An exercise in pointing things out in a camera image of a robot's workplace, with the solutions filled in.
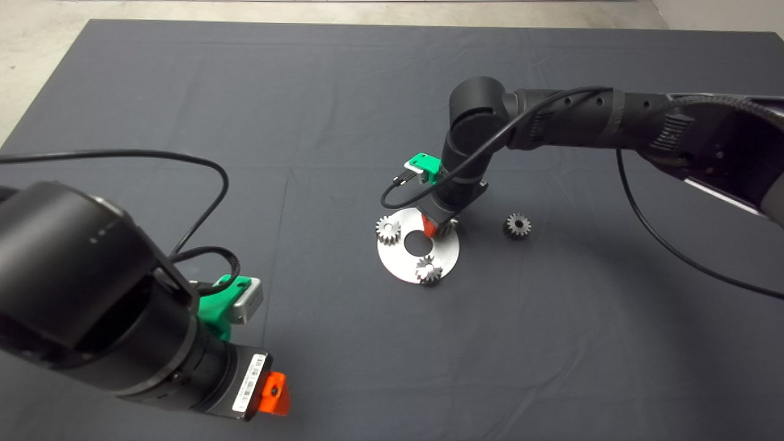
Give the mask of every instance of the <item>white label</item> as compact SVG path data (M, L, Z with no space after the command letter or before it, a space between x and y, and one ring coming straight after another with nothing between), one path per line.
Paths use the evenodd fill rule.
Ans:
M242 379L240 391L237 393L237 398L234 399L234 405L231 409L234 412L245 412L248 409L248 403L253 396L253 389L256 388L256 382L261 375L261 368L264 366L264 360L267 356L264 354L256 354L250 359L248 372L245 372L245 378Z

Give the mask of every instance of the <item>center hole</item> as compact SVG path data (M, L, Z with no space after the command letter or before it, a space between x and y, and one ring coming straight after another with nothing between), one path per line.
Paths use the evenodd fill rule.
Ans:
M423 231L411 231L403 239L406 251L414 256L426 256L433 250L433 241Z

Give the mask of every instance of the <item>gear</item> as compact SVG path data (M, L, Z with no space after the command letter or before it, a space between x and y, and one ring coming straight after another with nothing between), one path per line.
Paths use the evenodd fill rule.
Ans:
M443 224L441 228L439 228L438 231L436 231L434 238L439 239L448 236L449 233L455 230L455 227L457 227L457 223L458 223L457 219L450 219L449 222Z
M384 216L376 222L376 237L384 245L392 245L400 240L400 222Z
M416 278L425 286L432 286L441 280L443 269L434 263L433 256L425 256L416 264Z
M531 233L531 221L519 213L512 213L503 222L503 234L512 240L522 240Z

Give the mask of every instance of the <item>green 3d-printed bracket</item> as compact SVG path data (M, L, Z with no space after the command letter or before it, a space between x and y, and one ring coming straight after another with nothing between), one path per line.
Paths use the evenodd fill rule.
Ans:
M226 274L215 284L227 281L230 275ZM212 333L223 341L231 338L231 324L226 318L226 311L250 286L251 279L239 275L234 282L223 291L211 296L202 297L198 306L198 318L206 323Z
M435 185L438 182L438 174L441 172L441 160L439 158L425 153L417 153L408 160L408 163L423 170L430 185Z

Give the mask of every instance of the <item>silver gear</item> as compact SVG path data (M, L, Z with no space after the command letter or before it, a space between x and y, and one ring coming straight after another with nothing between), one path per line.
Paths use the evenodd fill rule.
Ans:
M523 240L531 234L531 221L519 213L512 213L503 222L503 234L512 240Z
M416 278L425 286L435 285L441 279L443 269L434 263L433 256L425 256L416 264Z
M400 222L384 216L376 222L376 237L384 245L392 245L400 240Z
M436 235L434 237L436 239L439 239L448 236L449 233L455 230L457 224L458 224L457 219L450 219L449 222L443 224L441 228L439 228L438 231L436 231Z

